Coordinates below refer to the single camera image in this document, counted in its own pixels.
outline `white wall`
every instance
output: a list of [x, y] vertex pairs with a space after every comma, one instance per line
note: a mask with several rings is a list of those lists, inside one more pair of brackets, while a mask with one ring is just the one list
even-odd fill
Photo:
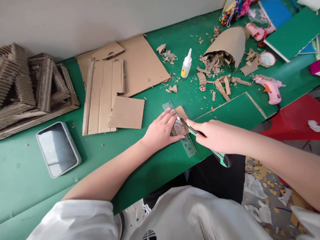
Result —
[[0, 46], [71, 56], [223, 8], [225, 0], [2, 0]]

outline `green ruler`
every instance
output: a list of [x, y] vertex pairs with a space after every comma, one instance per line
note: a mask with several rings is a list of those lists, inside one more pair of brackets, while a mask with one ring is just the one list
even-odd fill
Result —
[[[171, 102], [165, 103], [162, 105], [163, 109], [166, 110], [167, 108], [170, 108], [171, 110], [174, 109], [173, 105]], [[181, 129], [184, 129], [184, 125], [180, 120], [179, 115], [177, 114], [177, 112], [175, 113], [178, 117], [176, 122], [173, 125], [173, 129], [171, 131], [172, 135], [177, 135], [181, 132]], [[180, 140], [180, 142], [182, 143], [184, 150], [186, 150], [188, 157], [192, 157], [193, 155], [197, 154], [197, 149], [194, 146], [192, 140], [190, 139], [189, 135], [185, 132], [183, 139]]]

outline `green table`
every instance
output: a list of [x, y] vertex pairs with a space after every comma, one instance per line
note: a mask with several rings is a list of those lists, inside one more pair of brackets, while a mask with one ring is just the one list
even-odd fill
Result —
[[[246, 129], [252, 129], [265, 120], [249, 99], [248, 94], [267, 116], [275, 113], [275, 107], [268, 104], [268, 95], [263, 93], [264, 88], [258, 84], [250, 87], [240, 84], [236, 87], [232, 85], [230, 98], [233, 100], [227, 104], [224, 104], [225, 100], [219, 92], [217, 92], [216, 101], [212, 101], [210, 90], [215, 89], [213, 84], [207, 84], [205, 92], [199, 90], [196, 67], [198, 65], [203, 67], [199, 56], [210, 44], [209, 39], [212, 38], [214, 25], [220, 25], [219, 15], [220, 11], [217, 11], [148, 33], [147, 41], [154, 50], [166, 43], [167, 49], [178, 56], [179, 60], [175, 61], [174, 65], [168, 63], [164, 65], [174, 77], [174, 80], [167, 84], [171, 86], [177, 84], [178, 93], [167, 93], [165, 88], [168, 87], [160, 84], [154, 89], [148, 89], [134, 96], [140, 99], [147, 98], [141, 130], [119, 129], [117, 132], [83, 137], [81, 132], [85, 89], [81, 73], [75, 58], [63, 61], [69, 68], [82, 107], [0, 141], [1, 239], [26, 239], [42, 217], [78, 180], [139, 140], [149, 124], [163, 111], [163, 103], [171, 101], [176, 107], [182, 105], [189, 118], [198, 118], [198, 122], [218, 119]], [[248, 22], [248, 19], [240, 20], [236, 24], [244, 26], [244, 21]], [[200, 37], [204, 39], [201, 45], [198, 42]], [[252, 38], [246, 42], [246, 52], [250, 47], [257, 50], [257, 43]], [[175, 82], [180, 75], [182, 62], [189, 48], [192, 48], [193, 58], [189, 77]], [[298, 56], [288, 64], [276, 57], [275, 66], [269, 69], [260, 67], [255, 73], [274, 77], [287, 85], [280, 89], [282, 107], [320, 84], [319, 78], [311, 76], [307, 69], [315, 60], [313, 55]], [[226, 69], [226, 75], [229, 73], [243, 80], [250, 80], [240, 71], [233, 74], [230, 69]], [[216, 111], [210, 112], [211, 107], [217, 108], [222, 104], [224, 105]], [[69, 173], [57, 179], [51, 179], [35, 134], [57, 121], [67, 123], [83, 160]], [[188, 158], [180, 142], [154, 154], [127, 179], [115, 196], [112, 201], [114, 212], [123, 210], [211, 154], [208, 149], [197, 144], [193, 136], [191, 138], [198, 154]]]

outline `pink glue gun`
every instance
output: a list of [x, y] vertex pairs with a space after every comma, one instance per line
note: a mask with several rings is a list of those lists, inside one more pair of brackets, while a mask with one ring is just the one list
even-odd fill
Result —
[[265, 87], [264, 92], [267, 92], [269, 95], [269, 104], [276, 105], [281, 102], [279, 87], [282, 86], [282, 82], [275, 79], [266, 80], [259, 75], [256, 75], [253, 80]]
[[246, 29], [248, 29], [248, 31], [250, 32], [250, 35], [257, 41], [261, 41], [265, 35], [265, 32], [267, 32], [266, 34], [269, 35], [271, 33], [273, 33], [276, 28], [274, 26], [270, 26], [268, 29], [264, 29], [261, 27], [257, 27], [257, 25], [255, 25], [254, 23], [248, 23], [246, 25]]

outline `white glue bottle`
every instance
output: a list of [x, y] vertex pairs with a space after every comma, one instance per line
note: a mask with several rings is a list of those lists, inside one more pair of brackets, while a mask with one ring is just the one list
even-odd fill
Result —
[[191, 67], [191, 48], [189, 50], [188, 56], [184, 58], [183, 65], [182, 65], [182, 70], [181, 70], [181, 77], [186, 78], [189, 74], [190, 67]]

